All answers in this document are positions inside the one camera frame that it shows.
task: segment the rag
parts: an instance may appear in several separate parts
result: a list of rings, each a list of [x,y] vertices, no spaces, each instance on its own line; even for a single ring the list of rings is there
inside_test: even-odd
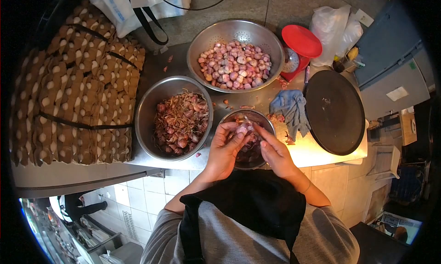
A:
[[[311,130],[305,113],[306,99],[300,90],[282,90],[269,104],[271,114],[282,114],[288,127],[289,135],[295,141],[297,131],[305,137]]]

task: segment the finger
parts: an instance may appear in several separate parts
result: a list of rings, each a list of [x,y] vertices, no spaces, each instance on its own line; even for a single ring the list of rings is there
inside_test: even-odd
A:
[[[251,135],[245,136],[245,138],[243,139],[243,141],[242,141],[242,142],[236,147],[236,149],[235,149],[235,155],[237,155],[237,152],[239,152],[239,151],[242,149],[242,147],[243,147],[244,145],[246,145],[246,144],[251,140],[251,138],[252,138]]]
[[[264,138],[278,153],[282,154],[282,152],[287,148],[280,140],[278,140],[274,135],[269,133],[260,125],[254,123],[253,127],[257,133],[259,133],[262,138]]]
[[[230,130],[234,129],[238,125],[239,124],[236,122],[219,124],[218,127],[216,128],[216,133],[214,134],[211,144],[216,147],[223,146],[225,144],[225,139],[229,134]]]
[[[231,139],[228,144],[225,146],[227,151],[233,152],[244,140],[245,135],[243,132],[240,132],[239,134],[235,135],[233,139]]]
[[[274,163],[280,158],[280,155],[275,151],[275,149],[265,140],[260,142],[260,150],[262,152],[262,157],[269,164]]]

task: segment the stainless steel bowl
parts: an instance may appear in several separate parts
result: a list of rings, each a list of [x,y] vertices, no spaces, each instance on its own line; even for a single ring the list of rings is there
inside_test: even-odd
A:
[[[212,49],[218,42],[228,43],[234,40],[259,46],[262,52],[270,55],[273,65],[268,79],[262,85],[246,90],[230,90],[221,89],[205,81],[198,62],[199,55]],[[225,20],[211,25],[196,35],[187,52],[187,65],[195,79],[210,89],[224,93],[247,93],[269,85],[282,71],[284,60],[283,46],[277,36],[267,28],[246,20]]]
[[[189,92],[201,94],[207,101],[209,115],[208,126],[207,131],[205,131],[200,142],[193,150],[179,157],[172,157],[157,148],[153,141],[155,131],[154,118],[157,112],[156,106],[158,103],[161,103],[172,96],[185,92],[184,88]],[[180,161],[195,154],[196,151],[204,145],[213,124],[213,105],[207,90],[205,90],[205,88],[196,80],[184,76],[175,76],[165,78],[153,85],[141,98],[135,116],[136,138],[147,154],[158,160]]]
[[[235,110],[229,113],[228,115],[226,115],[225,117],[223,117],[223,119],[220,121],[220,124],[234,122],[236,121],[237,118],[245,119],[245,116],[252,122],[259,123],[269,133],[273,135],[276,134],[276,130],[274,129],[274,126],[270,122],[270,120],[264,114],[254,109],[243,108],[243,109]],[[250,163],[236,162],[234,163],[234,168],[239,170],[253,170],[263,166],[265,163],[266,162],[263,159],[263,157],[260,156],[259,159],[257,159],[254,162],[250,162]]]

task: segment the stainless steel colander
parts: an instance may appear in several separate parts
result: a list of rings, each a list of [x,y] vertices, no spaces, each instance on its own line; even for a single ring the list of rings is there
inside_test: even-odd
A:
[[[262,52],[270,55],[273,65],[268,79],[262,85],[246,90],[230,90],[221,89],[205,81],[198,62],[199,55],[212,49],[215,43],[226,44],[234,40],[251,43],[260,47]],[[284,59],[283,46],[277,36],[267,28],[246,20],[225,20],[207,27],[196,35],[187,52],[187,65],[195,79],[210,89],[224,93],[247,93],[269,85],[282,71]]]

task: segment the egg carton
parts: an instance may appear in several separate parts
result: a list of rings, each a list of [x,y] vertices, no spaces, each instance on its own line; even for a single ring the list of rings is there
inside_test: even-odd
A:
[[[22,62],[11,101],[13,162],[129,161],[144,60],[138,41],[117,38],[96,7],[75,8],[47,50]]]

